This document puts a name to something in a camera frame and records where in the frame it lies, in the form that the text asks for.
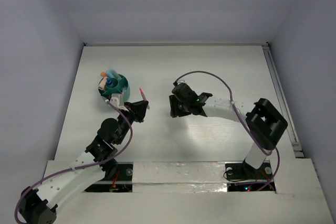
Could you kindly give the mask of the blue highlighter marker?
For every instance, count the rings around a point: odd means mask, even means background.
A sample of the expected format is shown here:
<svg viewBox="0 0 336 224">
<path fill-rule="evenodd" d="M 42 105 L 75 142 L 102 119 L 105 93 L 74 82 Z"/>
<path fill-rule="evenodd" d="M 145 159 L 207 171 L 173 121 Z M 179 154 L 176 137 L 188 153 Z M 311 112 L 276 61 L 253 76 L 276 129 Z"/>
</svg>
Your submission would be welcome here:
<svg viewBox="0 0 336 224">
<path fill-rule="evenodd" d="M 114 71 L 113 69 L 112 69 L 112 70 L 107 70 L 107 71 L 106 71 L 106 75 L 107 75 L 109 78 L 116 78 L 116 79 L 119 79 L 119 78 L 120 78 L 119 74 L 118 74 L 116 71 Z"/>
</svg>

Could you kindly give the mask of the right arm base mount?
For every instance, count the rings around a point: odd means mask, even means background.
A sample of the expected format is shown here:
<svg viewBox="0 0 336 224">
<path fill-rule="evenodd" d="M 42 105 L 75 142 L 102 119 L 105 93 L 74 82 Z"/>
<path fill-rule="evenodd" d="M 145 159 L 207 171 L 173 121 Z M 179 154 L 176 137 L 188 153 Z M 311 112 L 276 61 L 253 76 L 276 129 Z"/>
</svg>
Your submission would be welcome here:
<svg viewBox="0 0 336 224">
<path fill-rule="evenodd" d="M 269 162 L 258 169 L 246 163 L 226 163 L 223 177 L 228 182 L 229 192 L 276 191 Z"/>
</svg>

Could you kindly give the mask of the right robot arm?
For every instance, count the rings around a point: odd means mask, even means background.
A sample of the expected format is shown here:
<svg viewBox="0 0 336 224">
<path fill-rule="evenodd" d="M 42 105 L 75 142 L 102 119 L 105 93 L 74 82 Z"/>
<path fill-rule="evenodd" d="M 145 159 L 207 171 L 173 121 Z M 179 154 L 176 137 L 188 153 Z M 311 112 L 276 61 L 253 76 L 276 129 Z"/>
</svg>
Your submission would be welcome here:
<svg viewBox="0 0 336 224">
<path fill-rule="evenodd" d="M 186 83 L 179 83 L 169 101 L 173 118 L 188 115 L 222 118 L 239 122 L 247 130 L 254 143 L 241 163 L 226 165 L 229 180 L 256 178 L 288 127 L 286 119 L 264 98 L 255 103 L 237 102 L 206 92 L 196 94 Z"/>
</svg>

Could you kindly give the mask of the blue cap spray bottle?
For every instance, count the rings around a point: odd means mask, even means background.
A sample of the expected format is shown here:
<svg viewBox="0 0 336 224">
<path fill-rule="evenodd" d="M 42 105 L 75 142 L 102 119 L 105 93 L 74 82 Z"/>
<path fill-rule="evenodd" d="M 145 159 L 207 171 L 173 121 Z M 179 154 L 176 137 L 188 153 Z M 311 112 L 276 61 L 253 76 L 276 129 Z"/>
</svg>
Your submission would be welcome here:
<svg viewBox="0 0 336 224">
<path fill-rule="evenodd" d="M 107 88 L 112 88 L 113 87 L 113 82 L 111 78 L 107 78 L 106 80 L 106 87 Z"/>
</svg>

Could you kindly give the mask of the green round pen holder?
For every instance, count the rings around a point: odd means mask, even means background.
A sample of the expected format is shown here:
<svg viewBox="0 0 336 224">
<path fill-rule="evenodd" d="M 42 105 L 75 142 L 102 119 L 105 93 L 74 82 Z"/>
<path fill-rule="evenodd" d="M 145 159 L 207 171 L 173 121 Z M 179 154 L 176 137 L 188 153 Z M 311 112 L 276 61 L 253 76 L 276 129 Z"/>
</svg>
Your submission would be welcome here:
<svg viewBox="0 0 336 224">
<path fill-rule="evenodd" d="M 124 101 L 128 101 L 128 99 L 130 97 L 130 93 L 131 93 L 130 86 L 129 86 L 127 78 L 122 74 L 120 74 L 120 76 L 121 76 L 121 79 L 119 79 L 119 80 L 116 79 L 116 78 L 112 78 L 112 82 L 113 82 L 113 87 L 112 88 L 105 87 L 104 90 L 99 90 L 98 89 L 98 91 L 99 91 L 99 93 L 102 97 L 109 99 L 109 98 L 111 98 L 111 95 L 113 93 L 121 93 L 123 87 L 127 86 L 127 91 L 124 95 Z"/>
</svg>

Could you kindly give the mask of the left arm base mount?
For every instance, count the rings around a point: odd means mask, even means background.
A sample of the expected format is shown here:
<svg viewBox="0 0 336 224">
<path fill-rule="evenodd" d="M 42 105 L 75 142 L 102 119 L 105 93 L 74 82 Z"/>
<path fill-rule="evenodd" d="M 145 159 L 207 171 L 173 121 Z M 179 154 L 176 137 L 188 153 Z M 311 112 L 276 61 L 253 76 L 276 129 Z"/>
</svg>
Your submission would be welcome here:
<svg viewBox="0 0 336 224">
<path fill-rule="evenodd" d="M 85 189 L 86 193 L 131 193 L 133 163 L 119 163 L 113 178 L 106 177 Z"/>
</svg>

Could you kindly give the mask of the pink pencil sharpener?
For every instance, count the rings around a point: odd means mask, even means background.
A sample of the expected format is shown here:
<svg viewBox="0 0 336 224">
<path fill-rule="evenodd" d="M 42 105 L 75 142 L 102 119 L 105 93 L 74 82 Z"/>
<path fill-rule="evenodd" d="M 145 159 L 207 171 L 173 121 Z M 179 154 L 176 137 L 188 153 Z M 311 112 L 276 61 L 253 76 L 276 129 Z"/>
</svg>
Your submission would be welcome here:
<svg viewBox="0 0 336 224">
<path fill-rule="evenodd" d="M 106 82 L 108 80 L 108 77 L 103 77 L 102 80 L 99 82 L 98 89 L 104 90 L 106 87 Z"/>
</svg>

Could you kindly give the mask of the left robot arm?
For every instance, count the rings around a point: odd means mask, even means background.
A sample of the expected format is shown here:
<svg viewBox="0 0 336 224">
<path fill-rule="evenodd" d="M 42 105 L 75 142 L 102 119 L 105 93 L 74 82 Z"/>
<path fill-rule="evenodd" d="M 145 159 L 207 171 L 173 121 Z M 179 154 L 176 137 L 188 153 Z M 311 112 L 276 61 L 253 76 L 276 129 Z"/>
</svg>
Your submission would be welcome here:
<svg viewBox="0 0 336 224">
<path fill-rule="evenodd" d="M 68 168 L 48 175 L 24 189 L 15 207 L 14 218 L 20 223 L 54 223 L 64 206 L 86 188 L 102 179 L 114 178 L 122 152 L 115 148 L 126 136 L 133 137 L 132 123 L 143 122 L 149 103 L 126 102 L 117 118 L 107 118 L 94 140 Z"/>
</svg>

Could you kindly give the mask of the pink gel pen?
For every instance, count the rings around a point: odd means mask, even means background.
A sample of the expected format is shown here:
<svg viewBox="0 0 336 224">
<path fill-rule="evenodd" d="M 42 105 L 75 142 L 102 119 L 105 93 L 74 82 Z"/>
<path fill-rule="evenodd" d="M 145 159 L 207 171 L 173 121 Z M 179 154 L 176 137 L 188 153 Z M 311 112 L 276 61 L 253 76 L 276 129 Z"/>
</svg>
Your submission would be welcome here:
<svg viewBox="0 0 336 224">
<path fill-rule="evenodd" d="M 142 90 L 141 88 L 139 88 L 139 90 L 140 90 L 140 95 L 141 95 L 142 99 L 143 99 L 144 101 L 146 101 L 147 99 L 146 99 L 146 97 L 145 97 L 145 94 L 144 94 L 143 90 Z"/>
</svg>

